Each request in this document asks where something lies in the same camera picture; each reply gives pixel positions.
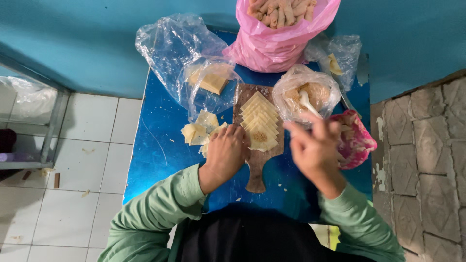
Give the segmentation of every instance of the wooden cutting board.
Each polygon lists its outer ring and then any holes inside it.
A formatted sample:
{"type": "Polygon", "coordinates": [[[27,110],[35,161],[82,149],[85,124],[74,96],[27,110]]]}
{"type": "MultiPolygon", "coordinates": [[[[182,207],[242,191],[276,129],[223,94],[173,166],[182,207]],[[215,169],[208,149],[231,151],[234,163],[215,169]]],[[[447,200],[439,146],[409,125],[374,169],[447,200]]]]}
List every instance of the wooden cutting board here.
{"type": "MultiPolygon", "coordinates": [[[[260,92],[265,98],[267,98],[273,105],[275,105],[272,98],[272,89],[270,86],[262,85],[251,85],[242,84],[238,87],[240,89],[240,95],[238,102],[233,106],[233,124],[239,125],[243,122],[241,118],[241,106],[243,106],[255,92],[260,92]]],[[[285,149],[285,130],[283,129],[283,120],[278,117],[277,122],[277,135],[278,145],[269,151],[261,152],[259,150],[251,150],[251,158],[246,160],[249,166],[249,181],[246,185],[246,190],[253,193],[265,192],[264,182],[262,181],[262,168],[264,164],[274,156],[283,154],[285,149]]]]}

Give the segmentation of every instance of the blue wall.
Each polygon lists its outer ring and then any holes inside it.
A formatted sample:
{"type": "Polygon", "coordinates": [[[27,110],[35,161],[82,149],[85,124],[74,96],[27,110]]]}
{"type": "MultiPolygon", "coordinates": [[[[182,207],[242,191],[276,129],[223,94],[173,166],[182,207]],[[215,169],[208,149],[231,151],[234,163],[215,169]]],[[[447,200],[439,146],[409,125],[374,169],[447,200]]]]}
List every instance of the blue wall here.
{"type": "MultiPolygon", "coordinates": [[[[137,29],[172,13],[235,31],[235,0],[0,0],[0,43],[81,92],[141,98],[137,29]]],[[[466,68],[466,1],[343,0],[328,34],[359,34],[376,103],[466,68]]]]}

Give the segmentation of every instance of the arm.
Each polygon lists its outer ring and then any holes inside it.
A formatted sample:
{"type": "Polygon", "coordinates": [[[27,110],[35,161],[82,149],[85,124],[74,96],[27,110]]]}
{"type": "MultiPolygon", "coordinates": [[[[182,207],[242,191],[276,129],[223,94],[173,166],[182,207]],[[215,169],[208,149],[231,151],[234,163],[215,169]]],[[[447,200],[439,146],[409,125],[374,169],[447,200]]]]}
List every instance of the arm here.
{"type": "Polygon", "coordinates": [[[193,165],[156,183],[123,206],[111,222],[99,262],[167,261],[168,233],[186,218],[201,218],[206,195],[244,164],[249,141],[242,127],[230,125],[210,137],[206,163],[193,165]]]}
{"type": "Polygon", "coordinates": [[[403,248],[390,227],[338,170],[339,123],[328,123],[312,113],[302,117],[313,123],[312,133],[295,123],[285,123],[291,132],[293,161],[321,193],[321,218],[340,228],[337,251],[377,262],[404,261],[403,248]]]}
{"type": "Polygon", "coordinates": [[[111,222],[99,262],[166,261],[171,228],[185,218],[201,218],[205,195],[193,165],[156,183],[123,206],[111,222]]]}
{"type": "Polygon", "coordinates": [[[320,206],[321,219],[340,228],[337,251],[377,262],[405,261],[403,248],[390,227],[352,185],[347,184],[335,199],[321,197],[320,206]]]}

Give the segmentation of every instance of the peeling paint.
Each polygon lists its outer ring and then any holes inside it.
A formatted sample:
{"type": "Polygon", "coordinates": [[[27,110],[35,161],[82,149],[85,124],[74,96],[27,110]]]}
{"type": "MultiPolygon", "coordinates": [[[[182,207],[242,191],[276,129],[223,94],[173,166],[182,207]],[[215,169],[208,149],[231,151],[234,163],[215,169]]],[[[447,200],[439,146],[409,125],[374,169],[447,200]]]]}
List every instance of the peeling paint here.
{"type": "Polygon", "coordinates": [[[384,126],[384,121],[381,117],[377,117],[377,124],[379,125],[379,140],[384,141],[384,132],[382,132],[382,127],[384,126]]]}
{"type": "Polygon", "coordinates": [[[378,163],[376,163],[376,169],[377,170],[372,170],[372,172],[377,172],[377,176],[376,176],[376,179],[377,181],[379,182],[379,191],[385,191],[386,188],[385,188],[385,170],[384,168],[382,167],[382,169],[379,169],[379,165],[378,163]]]}

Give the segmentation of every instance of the metal frame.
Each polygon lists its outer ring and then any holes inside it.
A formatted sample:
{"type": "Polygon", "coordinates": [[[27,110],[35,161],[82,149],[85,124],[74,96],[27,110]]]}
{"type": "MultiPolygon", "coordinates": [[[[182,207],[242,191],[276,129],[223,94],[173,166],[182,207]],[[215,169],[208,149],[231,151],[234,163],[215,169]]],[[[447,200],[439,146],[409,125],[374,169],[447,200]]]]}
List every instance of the metal frame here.
{"type": "MultiPolygon", "coordinates": [[[[47,157],[48,157],[48,153],[50,149],[50,143],[52,142],[54,130],[56,128],[61,128],[61,127],[57,127],[56,125],[57,123],[59,123],[58,117],[60,115],[60,109],[62,107],[63,97],[64,95],[69,96],[71,91],[67,89],[66,87],[60,85],[59,83],[34,72],[28,67],[18,63],[14,59],[8,56],[5,56],[3,54],[0,54],[0,65],[57,91],[57,96],[55,97],[54,106],[53,106],[48,124],[35,124],[35,125],[45,125],[48,127],[47,133],[45,134],[45,137],[44,137],[44,143],[42,144],[41,155],[40,155],[39,161],[38,162],[0,162],[0,170],[54,167],[55,165],[54,160],[47,161],[47,157]]],[[[33,123],[27,123],[23,121],[14,121],[14,120],[8,120],[6,122],[7,123],[33,124],[33,123]]]]}

